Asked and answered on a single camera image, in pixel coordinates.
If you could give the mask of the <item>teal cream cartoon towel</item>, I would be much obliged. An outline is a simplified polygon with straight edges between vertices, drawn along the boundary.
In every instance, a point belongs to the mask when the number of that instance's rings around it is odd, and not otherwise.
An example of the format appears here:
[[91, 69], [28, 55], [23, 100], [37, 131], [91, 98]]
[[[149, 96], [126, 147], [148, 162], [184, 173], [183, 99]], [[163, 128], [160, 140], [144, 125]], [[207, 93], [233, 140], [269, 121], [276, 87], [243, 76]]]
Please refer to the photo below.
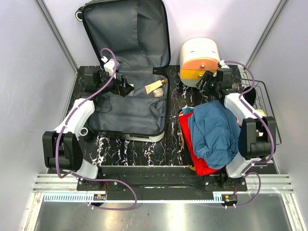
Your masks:
[[191, 112], [193, 112], [194, 111], [194, 107], [183, 107], [182, 109], [181, 109], [181, 111], [182, 111], [182, 113], [185, 115], [185, 114], [189, 114], [189, 113], [191, 113]]

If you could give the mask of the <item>blue cloth garment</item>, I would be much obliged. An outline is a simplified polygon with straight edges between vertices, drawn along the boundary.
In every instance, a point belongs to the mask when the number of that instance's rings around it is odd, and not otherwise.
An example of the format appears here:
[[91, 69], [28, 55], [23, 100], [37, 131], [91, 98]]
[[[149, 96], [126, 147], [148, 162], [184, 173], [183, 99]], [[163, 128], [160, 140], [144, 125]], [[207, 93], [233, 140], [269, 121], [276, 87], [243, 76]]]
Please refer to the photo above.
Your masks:
[[238, 154], [240, 126], [220, 101], [196, 106], [188, 118], [188, 127], [194, 154], [209, 168], [221, 169]]

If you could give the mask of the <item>white black space suitcase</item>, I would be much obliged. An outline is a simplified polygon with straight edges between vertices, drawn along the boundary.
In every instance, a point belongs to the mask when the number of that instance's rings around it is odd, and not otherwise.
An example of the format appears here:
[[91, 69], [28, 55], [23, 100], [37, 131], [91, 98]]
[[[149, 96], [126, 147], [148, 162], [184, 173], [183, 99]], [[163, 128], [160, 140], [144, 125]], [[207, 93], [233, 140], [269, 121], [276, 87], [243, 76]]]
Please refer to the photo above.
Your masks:
[[[167, 120], [170, 42], [165, 6], [160, 0], [93, 0], [75, 13], [83, 23], [98, 59], [103, 48], [118, 62], [134, 91], [126, 97], [105, 90], [98, 95], [88, 128], [106, 137], [157, 142]], [[164, 96], [147, 94], [145, 86], [166, 78]]]

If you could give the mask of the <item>red cloth garment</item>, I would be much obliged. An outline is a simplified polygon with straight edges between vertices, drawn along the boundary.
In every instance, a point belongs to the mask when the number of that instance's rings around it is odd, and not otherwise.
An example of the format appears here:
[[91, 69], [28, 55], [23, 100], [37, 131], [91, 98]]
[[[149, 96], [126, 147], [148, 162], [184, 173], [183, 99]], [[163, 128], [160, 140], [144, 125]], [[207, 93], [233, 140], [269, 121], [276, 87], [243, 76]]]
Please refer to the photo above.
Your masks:
[[238, 154], [240, 127], [230, 111], [194, 111], [179, 116], [196, 174], [217, 172]]

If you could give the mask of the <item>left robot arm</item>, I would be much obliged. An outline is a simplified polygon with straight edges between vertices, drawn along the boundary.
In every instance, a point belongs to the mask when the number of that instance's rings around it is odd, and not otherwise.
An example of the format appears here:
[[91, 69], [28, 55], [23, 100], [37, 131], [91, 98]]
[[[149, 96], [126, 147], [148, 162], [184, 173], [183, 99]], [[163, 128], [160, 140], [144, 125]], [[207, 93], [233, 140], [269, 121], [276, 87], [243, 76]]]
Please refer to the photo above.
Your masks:
[[107, 81], [87, 98], [76, 99], [72, 109], [64, 120], [53, 131], [46, 131], [42, 136], [45, 166], [54, 169], [59, 178], [69, 174], [86, 180], [91, 189], [97, 191], [103, 187], [104, 181], [99, 176], [99, 168], [84, 159], [79, 144], [80, 132], [88, 118], [95, 111], [93, 98], [110, 88], [114, 89], [116, 72], [106, 74]]

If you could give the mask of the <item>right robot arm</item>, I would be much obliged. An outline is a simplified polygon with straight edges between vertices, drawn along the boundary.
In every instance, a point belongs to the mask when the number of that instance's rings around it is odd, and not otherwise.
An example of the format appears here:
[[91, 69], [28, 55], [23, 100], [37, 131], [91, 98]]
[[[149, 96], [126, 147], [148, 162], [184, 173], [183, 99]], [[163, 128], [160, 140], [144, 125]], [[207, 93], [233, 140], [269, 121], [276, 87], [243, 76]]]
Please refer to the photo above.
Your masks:
[[225, 173], [218, 179], [222, 190], [231, 190], [236, 181], [244, 178], [253, 166], [265, 166], [271, 161], [276, 149], [276, 120], [263, 116], [244, 97], [255, 89], [254, 83], [240, 92], [232, 87], [232, 72], [226, 65], [216, 72], [205, 71], [196, 84], [198, 90], [214, 96], [241, 122], [238, 154], [225, 166]]

